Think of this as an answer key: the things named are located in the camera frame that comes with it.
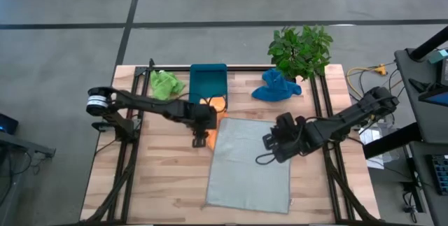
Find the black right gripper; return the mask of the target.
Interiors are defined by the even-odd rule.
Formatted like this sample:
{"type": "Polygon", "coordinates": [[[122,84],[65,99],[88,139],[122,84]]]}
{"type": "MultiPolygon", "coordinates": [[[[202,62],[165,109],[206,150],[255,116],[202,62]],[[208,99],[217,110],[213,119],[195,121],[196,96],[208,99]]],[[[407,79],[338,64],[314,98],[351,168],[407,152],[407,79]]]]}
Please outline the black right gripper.
{"type": "Polygon", "coordinates": [[[266,134],[262,137],[266,150],[272,150],[278,163],[283,163],[291,156],[305,156],[313,152],[306,129],[307,119],[303,116],[293,118],[291,113],[283,113],[276,117],[274,136],[266,134]]]}

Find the grey microfiber towel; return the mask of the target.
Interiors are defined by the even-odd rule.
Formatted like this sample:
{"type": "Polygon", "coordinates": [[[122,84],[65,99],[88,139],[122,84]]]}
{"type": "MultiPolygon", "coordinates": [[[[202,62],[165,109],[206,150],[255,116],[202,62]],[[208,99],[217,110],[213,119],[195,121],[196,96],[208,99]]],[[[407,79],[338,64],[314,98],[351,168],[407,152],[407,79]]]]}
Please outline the grey microfiber towel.
{"type": "Polygon", "coordinates": [[[273,122],[262,120],[221,120],[211,161],[207,204],[269,213],[289,212],[291,162],[256,163],[258,156],[267,153],[263,136],[273,126],[273,122]]]}

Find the orange microfiber towel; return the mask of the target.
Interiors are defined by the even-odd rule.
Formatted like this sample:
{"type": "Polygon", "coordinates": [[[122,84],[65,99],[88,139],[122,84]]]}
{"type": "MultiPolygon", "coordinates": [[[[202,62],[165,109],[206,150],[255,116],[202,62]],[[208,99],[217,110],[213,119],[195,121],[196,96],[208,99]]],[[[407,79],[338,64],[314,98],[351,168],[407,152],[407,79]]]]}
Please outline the orange microfiber towel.
{"type": "Polygon", "coordinates": [[[201,104],[209,104],[210,106],[214,107],[217,111],[216,128],[208,129],[207,132],[209,133],[209,135],[206,138],[206,146],[208,148],[210,148],[211,150],[214,150],[221,120],[223,118],[228,117],[228,112],[227,112],[227,107],[226,107],[226,99],[224,96],[211,97],[211,98],[207,98],[207,99],[201,99],[200,103],[201,104]]]}

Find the green microfiber towel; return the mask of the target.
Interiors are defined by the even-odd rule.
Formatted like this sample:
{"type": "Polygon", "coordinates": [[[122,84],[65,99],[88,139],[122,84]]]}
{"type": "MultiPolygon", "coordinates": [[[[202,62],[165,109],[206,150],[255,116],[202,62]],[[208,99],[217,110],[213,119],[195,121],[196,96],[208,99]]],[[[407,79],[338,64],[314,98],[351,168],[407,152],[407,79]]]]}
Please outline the green microfiber towel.
{"type": "Polygon", "coordinates": [[[185,87],[174,73],[168,71],[151,71],[150,84],[152,96],[159,100],[168,100],[172,95],[180,94],[185,87]]]}

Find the blue microfiber towel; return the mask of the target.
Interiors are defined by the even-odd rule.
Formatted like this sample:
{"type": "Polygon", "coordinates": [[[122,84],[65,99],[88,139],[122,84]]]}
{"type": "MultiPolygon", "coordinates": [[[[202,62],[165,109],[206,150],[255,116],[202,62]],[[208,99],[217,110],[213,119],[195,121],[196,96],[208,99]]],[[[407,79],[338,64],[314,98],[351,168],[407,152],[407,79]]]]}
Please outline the blue microfiber towel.
{"type": "Polygon", "coordinates": [[[290,99],[293,95],[301,95],[302,88],[286,80],[283,74],[276,69],[269,69],[262,74],[265,85],[255,89],[251,96],[255,99],[268,102],[277,102],[290,99]]]}

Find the white paper sheet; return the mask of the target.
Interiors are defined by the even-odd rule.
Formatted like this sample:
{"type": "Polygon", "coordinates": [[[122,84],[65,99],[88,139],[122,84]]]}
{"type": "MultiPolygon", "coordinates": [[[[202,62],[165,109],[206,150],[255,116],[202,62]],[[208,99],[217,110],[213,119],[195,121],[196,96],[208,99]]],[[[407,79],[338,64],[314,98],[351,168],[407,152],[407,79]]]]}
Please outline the white paper sheet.
{"type": "MultiPolygon", "coordinates": [[[[392,125],[373,125],[369,129],[361,129],[359,131],[360,140],[364,146],[369,143],[372,143],[374,140],[381,139],[386,135],[394,132],[396,129],[393,128],[392,125]]],[[[372,169],[384,169],[384,164],[388,162],[392,162],[398,160],[400,158],[400,154],[397,150],[388,151],[384,154],[374,156],[368,160],[367,167],[372,169]]]]}

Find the potted green plant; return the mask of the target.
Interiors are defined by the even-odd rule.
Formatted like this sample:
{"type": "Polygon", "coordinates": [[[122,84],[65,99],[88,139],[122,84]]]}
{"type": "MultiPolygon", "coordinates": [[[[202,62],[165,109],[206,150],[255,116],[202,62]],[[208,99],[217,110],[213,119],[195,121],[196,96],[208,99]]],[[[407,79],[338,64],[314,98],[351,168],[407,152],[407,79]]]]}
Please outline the potted green plant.
{"type": "Polygon", "coordinates": [[[267,54],[287,78],[322,76],[330,63],[333,38],[323,26],[284,27],[273,32],[267,54]]]}

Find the black beam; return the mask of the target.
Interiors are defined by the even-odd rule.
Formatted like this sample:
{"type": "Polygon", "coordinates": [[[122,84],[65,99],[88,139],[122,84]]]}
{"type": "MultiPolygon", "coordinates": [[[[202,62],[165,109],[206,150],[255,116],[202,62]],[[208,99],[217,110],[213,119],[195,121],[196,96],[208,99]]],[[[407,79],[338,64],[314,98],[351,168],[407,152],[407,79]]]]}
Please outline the black beam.
{"type": "Polygon", "coordinates": [[[387,153],[388,151],[395,150],[396,148],[406,146],[410,142],[420,140],[422,140],[421,132],[418,124],[414,122],[406,127],[392,132],[391,134],[364,145],[363,152],[365,159],[368,160],[372,157],[387,153]]]}

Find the black side desk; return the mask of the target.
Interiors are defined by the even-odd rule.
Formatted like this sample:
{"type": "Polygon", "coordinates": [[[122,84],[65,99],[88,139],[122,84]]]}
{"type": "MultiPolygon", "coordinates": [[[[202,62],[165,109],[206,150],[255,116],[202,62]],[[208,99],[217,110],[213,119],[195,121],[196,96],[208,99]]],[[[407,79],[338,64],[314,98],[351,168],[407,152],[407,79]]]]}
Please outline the black side desk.
{"type": "Polygon", "coordinates": [[[448,196],[438,194],[429,164],[430,155],[448,155],[448,145],[411,142],[409,146],[433,223],[448,226],[448,196]]]}
{"type": "Polygon", "coordinates": [[[448,107],[419,101],[420,93],[409,82],[409,79],[415,79],[422,83],[434,83],[436,65],[415,62],[405,50],[395,51],[394,56],[422,139],[427,143],[448,144],[448,107]]]}

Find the black computer keyboard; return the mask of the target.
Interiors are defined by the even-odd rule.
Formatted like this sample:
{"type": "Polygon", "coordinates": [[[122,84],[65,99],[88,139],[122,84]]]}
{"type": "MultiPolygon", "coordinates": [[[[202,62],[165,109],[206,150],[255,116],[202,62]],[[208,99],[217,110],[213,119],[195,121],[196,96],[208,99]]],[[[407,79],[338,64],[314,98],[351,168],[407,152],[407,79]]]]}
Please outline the black computer keyboard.
{"type": "Polygon", "coordinates": [[[430,155],[429,164],[438,194],[448,196],[448,155],[430,155]]]}

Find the black tablet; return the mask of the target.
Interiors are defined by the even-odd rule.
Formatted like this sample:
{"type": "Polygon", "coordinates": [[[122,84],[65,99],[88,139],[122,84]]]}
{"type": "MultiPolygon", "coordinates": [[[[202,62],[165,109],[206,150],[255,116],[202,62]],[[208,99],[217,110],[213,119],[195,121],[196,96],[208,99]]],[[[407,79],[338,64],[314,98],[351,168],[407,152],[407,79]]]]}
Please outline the black tablet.
{"type": "Polygon", "coordinates": [[[426,92],[419,96],[419,101],[448,107],[448,91],[426,92]]]}

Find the grey metal stand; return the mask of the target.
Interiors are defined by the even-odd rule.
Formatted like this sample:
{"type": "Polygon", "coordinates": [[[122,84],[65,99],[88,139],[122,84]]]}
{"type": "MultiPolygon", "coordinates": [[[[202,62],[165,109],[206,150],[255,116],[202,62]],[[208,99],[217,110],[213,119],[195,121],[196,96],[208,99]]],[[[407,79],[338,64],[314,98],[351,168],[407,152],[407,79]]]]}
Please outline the grey metal stand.
{"type": "Polygon", "coordinates": [[[36,153],[52,158],[55,148],[0,132],[0,226],[11,226],[25,182],[36,153]]]}

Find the small teal box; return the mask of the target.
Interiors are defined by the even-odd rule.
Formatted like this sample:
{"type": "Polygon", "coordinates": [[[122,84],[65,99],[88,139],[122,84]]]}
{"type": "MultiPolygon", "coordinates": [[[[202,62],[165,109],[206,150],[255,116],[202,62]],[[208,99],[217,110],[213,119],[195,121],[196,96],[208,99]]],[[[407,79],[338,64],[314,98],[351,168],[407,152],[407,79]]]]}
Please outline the small teal box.
{"type": "Polygon", "coordinates": [[[436,50],[431,52],[428,55],[428,62],[431,64],[437,64],[438,62],[442,61],[443,59],[446,59],[448,57],[448,50],[436,50]]]}

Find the black device with blue light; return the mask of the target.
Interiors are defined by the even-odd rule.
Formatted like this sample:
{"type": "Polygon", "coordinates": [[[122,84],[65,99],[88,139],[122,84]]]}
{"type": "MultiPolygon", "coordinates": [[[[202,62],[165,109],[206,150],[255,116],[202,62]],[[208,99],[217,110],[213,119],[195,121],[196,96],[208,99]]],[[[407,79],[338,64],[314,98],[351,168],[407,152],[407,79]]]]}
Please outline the black device with blue light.
{"type": "Polygon", "coordinates": [[[13,118],[0,113],[0,132],[14,135],[17,131],[19,122],[13,118]]]}

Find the black aluminium frame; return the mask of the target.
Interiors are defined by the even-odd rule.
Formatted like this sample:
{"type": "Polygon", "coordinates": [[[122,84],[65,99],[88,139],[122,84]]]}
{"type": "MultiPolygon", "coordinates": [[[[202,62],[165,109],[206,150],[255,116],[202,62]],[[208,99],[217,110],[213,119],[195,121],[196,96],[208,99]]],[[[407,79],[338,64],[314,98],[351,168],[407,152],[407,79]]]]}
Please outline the black aluminium frame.
{"type": "MultiPolygon", "coordinates": [[[[274,121],[281,113],[293,116],[315,116],[313,91],[321,102],[323,84],[300,82],[302,95],[283,102],[267,103],[251,97],[263,85],[261,75],[271,65],[228,65],[229,118],[274,121]]],[[[118,66],[112,87],[142,93],[146,77],[144,66],[118,66]]],[[[341,64],[325,68],[333,112],[351,105],[341,64]]],[[[332,200],[328,187],[322,150],[291,161],[290,213],[263,213],[206,205],[206,191],[212,151],[192,148],[192,132],[182,124],[170,122],[160,115],[143,114],[141,138],[137,151],[132,188],[127,183],[118,193],[115,213],[106,214],[96,225],[278,225],[334,223],[332,200]]],[[[130,157],[133,144],[115,142],[94,157],[80,223],[88,220],[112,190],[114,177],[121,174],[130,157]]],[[[362,145],[347,139],[340,144],[350,188],[362,205],[379,218],[362,145]]]]}

